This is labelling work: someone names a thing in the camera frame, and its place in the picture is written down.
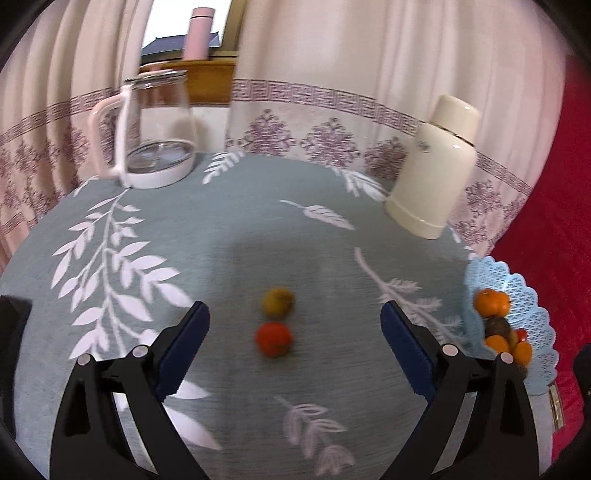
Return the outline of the small orange top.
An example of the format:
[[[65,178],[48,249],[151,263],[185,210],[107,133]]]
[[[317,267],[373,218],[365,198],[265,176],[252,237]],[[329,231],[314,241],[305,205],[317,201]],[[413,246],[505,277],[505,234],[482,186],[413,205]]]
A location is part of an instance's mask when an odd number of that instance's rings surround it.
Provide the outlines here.
[[[518,365],[528,368],[533,357],[533,347],[528,341],[520,341],[515,345],[512,355]]]

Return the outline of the small orange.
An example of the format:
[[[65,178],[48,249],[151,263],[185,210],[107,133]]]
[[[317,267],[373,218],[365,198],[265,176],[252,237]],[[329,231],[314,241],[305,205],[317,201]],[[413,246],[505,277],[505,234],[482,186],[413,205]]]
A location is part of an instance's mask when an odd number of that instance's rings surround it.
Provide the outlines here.
[[[520,341],[515,345],[512,355],[518,365],[528,368],[533,357],[533,347],[528,341]]]
[[[508,341],[502,335],[491,335],[485,338],[484,343],[487,347],[494,350],[497,354],[509,353],[510,346]]]

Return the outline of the brown passion fruit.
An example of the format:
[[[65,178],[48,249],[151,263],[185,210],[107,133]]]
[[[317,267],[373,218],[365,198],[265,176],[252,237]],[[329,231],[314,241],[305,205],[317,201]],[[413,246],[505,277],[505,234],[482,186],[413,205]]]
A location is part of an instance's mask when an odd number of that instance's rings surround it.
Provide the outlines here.
[[[485,337],[499,335],[506,340],[510,339],[512,327],[509,322],[500,316],[491,316],[484,319]]]

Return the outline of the large orange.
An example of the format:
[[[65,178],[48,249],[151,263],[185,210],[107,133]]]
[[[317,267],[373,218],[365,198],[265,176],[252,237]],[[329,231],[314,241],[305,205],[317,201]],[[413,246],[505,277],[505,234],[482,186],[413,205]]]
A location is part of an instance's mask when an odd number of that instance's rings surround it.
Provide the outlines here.
[[[503,291],[483,289],[475,294],[473,307],[483,318],[505,317],[511,310],[512,301]]]

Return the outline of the light blue fruit basket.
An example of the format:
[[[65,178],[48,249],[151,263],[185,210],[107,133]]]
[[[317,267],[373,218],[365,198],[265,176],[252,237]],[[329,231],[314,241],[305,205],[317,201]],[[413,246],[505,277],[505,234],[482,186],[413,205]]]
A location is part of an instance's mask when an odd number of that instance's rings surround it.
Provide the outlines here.
[[[475,295],[487,288],[504,292],[510,297],[512,306],[506,319],[510,326],[527,331],[533,348],[524,385],[532,396],[545,394],[557,377],[559,360],[559,354],[554,349],[556,332],[550,325],[549,313],[538,305],[536,291],[526,284],[522,275],[512,273],[506,263],[491,256],[471,259],[465,271],[462,319],[469,354],[483,359],[495,357],[495,352],[484,343],[483,319],[473,307]]]

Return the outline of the black smartphone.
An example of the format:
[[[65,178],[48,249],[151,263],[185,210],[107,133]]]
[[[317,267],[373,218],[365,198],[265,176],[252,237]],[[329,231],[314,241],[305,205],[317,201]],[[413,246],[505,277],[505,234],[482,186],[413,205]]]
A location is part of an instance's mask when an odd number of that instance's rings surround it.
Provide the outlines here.
[[[31,308],[28,300],[1,296],[1,420],[12,438],[16,437],[15,373]]]

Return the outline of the red cloth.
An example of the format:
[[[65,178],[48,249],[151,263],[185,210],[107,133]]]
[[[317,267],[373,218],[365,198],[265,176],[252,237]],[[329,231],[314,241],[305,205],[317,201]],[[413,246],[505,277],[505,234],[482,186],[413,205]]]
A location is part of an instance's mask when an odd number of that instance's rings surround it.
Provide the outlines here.
[[[537,291],[556,331],[565,417],[554,436],[557,456],[583,423],[572,366],[590,341],[590,71],[576,57],[567,59],[561,115],[543,172],[492,255]]]

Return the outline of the small red-orange fruit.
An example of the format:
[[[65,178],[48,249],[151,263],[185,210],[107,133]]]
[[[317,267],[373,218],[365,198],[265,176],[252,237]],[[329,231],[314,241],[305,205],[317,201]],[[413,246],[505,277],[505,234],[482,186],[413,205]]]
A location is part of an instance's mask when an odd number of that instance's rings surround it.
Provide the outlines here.
[[[290,328],[280,322],[267,322],[256,331],[256,346],[267,358],[287,355],[294,344]]]

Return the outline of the small yellow-green fruit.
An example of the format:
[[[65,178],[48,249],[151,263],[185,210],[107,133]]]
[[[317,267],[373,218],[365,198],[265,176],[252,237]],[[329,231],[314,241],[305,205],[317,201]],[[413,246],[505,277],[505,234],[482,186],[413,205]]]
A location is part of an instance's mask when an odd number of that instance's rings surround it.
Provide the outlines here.
[[[276,287],[263,295],[263,314],[271,319],[283,319],[290,315],[294,307],[294,293],[287,288]]]

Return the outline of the cream thermos flask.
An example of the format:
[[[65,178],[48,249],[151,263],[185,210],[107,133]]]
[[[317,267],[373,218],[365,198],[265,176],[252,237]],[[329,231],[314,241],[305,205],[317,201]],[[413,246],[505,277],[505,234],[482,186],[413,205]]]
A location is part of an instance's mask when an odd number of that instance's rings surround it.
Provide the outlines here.
[[[476,165],[480,120],[475,107],[445,94],[417,129],[385,203],[388,215],[412,234],[441,236]]]

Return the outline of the grey leaf-patterned tablecloth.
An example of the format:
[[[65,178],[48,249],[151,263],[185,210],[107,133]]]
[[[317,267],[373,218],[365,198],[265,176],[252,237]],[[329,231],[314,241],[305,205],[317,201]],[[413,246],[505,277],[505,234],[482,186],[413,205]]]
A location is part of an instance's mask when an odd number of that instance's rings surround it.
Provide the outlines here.
[[[16,442],[42,478],[77,359],[151,344],[192,303],[211,327],[164,409],[212,479],[377,479],[421,418],[384,338],[397,302],[442,343],[462,322],[470,249],[453,227],[419,239],[385,212],[389,185],[303,162],[211,157],[161,189],[89,180],[32,229],[1,278],[32,304],[15,373]],[[263,295],[294,293],[286,318]],[[267,358],[256,331],[290,328]]]

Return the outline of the wooden windowsill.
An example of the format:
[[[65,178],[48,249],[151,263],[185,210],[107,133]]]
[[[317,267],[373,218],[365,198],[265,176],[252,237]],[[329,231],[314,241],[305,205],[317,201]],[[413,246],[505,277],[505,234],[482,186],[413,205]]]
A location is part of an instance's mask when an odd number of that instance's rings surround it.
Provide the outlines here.
[[[140,66],[139,72],[185,70],[186,86],[192,106],[228,107],[235,77],[235,64],[235,58],[173,60]]]

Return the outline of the patterned curtain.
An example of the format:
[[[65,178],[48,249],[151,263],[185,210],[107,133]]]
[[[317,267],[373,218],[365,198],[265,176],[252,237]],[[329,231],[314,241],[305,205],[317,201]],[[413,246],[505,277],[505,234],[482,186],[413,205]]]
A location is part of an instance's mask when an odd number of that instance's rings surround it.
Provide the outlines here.
[[[567,53],[532,1],[252,1],[225,146],[393,180],[438,98],[457,97],[481,121],[450,224],[486,255],[543,171]]]
[[[95,169],[92,108],[137,73],[149,1],[53,1],[1,70],[1,263]]]

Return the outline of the right patterned curtain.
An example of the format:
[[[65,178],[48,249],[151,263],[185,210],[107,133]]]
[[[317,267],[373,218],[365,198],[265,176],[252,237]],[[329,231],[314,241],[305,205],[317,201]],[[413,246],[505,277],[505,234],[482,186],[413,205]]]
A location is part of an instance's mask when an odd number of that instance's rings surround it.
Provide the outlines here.
[[[252,1],[225,146],[393,180],[438,98],[457,97],[481,121],[450,224],[486,255],[543,171],[567,53],[532,1]]]

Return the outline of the pink thermos bottle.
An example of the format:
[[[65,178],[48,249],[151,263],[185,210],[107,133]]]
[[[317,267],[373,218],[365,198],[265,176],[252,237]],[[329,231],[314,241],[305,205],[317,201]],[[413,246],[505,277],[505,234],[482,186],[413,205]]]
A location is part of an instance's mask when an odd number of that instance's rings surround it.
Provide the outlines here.
[[[214,8],[209,7],[198,7],[192,10],[182,51],[183,61],[206,60],[208,58],[214,13]]]

